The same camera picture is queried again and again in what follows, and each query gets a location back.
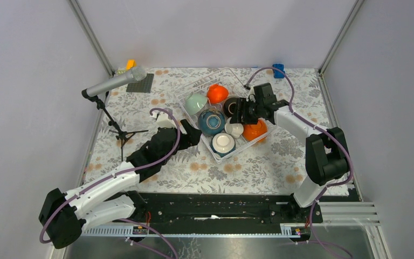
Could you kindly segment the mint green bowl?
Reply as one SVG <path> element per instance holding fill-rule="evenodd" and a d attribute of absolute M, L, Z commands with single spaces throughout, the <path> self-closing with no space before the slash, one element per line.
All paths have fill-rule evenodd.
<path fill-rule="evenodd" d="M 208 98 L 199 93 L 192 93 L 185 99 L 185 110 L 188 115 L 198 113 L 208 102 Z"/>

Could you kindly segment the small white floral bowl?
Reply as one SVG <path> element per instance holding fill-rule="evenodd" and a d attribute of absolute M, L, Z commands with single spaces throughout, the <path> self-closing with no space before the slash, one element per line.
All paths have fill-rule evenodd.
<path fill-rule="evenodd" d="M 244 127 L 240 123 L 231 123 L 231 118 L 228 118 L 224 127 L 227 134 L 232 136 L 234 139 L 238 139 L 244 132 Z"/>

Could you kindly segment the blue glazed bowl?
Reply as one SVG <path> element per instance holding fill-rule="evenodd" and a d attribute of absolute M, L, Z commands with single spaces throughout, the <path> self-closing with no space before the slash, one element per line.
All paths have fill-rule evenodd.
<path fill-rule="evenodd" d="M 226 119 L 219 110 L 207 109 L 200 113 L 197 124 L 203 135 L 212 137 L 224 130 Z"/>

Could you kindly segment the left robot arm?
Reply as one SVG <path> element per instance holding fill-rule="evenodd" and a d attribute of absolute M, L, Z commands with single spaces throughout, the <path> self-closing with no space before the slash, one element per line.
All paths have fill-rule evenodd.
<path fill-rule="evenodd" d="M 158 128 L 155 135 L 109 173 L 78 188 L 50 191 L 39 214 L 41 243 L 65 248 L 88 229 L 107 222 L 146 219 L 147 205 L 136 192 L 123 190 L 157 174 L 179 150 L 198 145 L 202 132 L 183 119 L 185 130 Z"/>

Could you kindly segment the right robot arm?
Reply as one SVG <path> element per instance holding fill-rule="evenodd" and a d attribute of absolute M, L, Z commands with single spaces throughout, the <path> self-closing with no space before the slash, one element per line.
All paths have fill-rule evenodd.
<path fill-rule="evenodd" d="M 254 125 L 259 119 L 287 130 L 305 146 L 307 177 L 293 193 L 288 217 L 301 222 L 309 215 L 308 207 L 319 200 L 328 187 L 337 186 L 345 174 L 353 177 L 353 163 L 346 138 L 339 127 L 326 128 L 309 121 L 293 109 L 292 101 L 278 100 L 271 84 L 253 87 L 247 98 L 237 98 L 232 123 Z"/>

